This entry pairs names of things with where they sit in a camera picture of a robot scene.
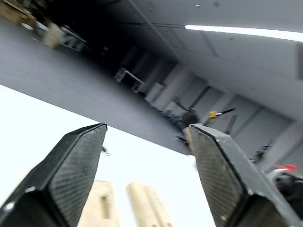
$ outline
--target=equipment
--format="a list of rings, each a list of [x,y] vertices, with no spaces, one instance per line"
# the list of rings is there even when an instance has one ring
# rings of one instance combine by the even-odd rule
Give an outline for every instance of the equipment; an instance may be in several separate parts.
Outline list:
[[[191,125],[200,180],[217,227],[300,227],[297,214],[232,138]]]
[[[5,202],[0,227],[76,227],[106,130],[101,123],[66,134]],[[197,124],[189,132],[217,227],[302,227],[302,178],[279,172],[271,183],[229,135]]]
[[[76,227],[94,182],[107,125],[66,134],[0,210],[1,227]]]
[[[206,122],[204,122],[204,126],[209,126],[211,125],[212,123],[214,123],[215,119],[218,117],[218,116],[222,116],[223,114],[226,114],[226,113],[229,113],[231,111],[234,111],[235,108],[232,108],[232,109],[229,109],[229,110],[225,110],[225,111],[222,111],[220,113],[217,113],[216,111],[211,111],[209,112],[209,118],[207,119]],[[231,130],[232,130],[232,127],[233,125],[235,124],[235,121],[237,119],[237,115],[234,115],[232,116],[229,124],[227,125],[227,128],[226,128],[226,131],[225,133],[230,135],[231,133]],[[191,142],[190,142],[190,135],[188,133],[188,126],[190,124],[195,124],[195,123],[198,123],[199,119],[198,117],[196,116],[196,111],[194,109],[192,109],[191,111],[189,111],[188,113],[185,113],[183,116],[182,116],[182,119],[184,122],[182,125],[182,129],[183,129],[183,133],[185,135],[185,138],[184,137],[181,137],[181,136],[176,136],[175,137],[175,140],[179,141],[182,145],[184,145],[187,149],[189,150],[192,150],[192,146],[191,146]]]

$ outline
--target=white surface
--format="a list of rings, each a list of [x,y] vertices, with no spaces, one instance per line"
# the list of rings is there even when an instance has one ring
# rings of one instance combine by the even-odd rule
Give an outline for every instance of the white surface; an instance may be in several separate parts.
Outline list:
[[[96,121],[0,86],[0,203],[61,137]],[[152,184],[176,227],[214,225],[192,159],[108,127],[96,180],[114,184],[121,226],[136,227],[126,193],[133,181]]]

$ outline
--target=beige block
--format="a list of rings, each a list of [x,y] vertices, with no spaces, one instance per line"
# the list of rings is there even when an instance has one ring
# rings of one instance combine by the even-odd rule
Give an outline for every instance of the beige block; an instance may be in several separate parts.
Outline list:
[[[93,183],[78,227],[120,227],[111,182],[95,181]]]
[[[140,183],[130,183],[127,189],[139,227],[160,227],[144,186]]]

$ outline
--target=gray carpet floor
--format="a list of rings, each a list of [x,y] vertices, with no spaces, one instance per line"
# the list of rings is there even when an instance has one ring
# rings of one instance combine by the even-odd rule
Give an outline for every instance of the gray carpet floor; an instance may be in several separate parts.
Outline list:
[[[52,50],[0,17],[0,84],[172,150],[187,154],[161,114],[97,62]]]

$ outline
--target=ceiling light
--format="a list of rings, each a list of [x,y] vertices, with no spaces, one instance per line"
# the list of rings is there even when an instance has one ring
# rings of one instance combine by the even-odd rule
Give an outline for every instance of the ceiling light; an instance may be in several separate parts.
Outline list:
[[[267,30],[260,28],[248,28],[248,27],[220,27],[220,26],[201,26],[201,25],[185,25],[185,28],[190,30],[209,31],[209,32],[257,35],[257,36],[303,42],[303,33],[300,32]]]

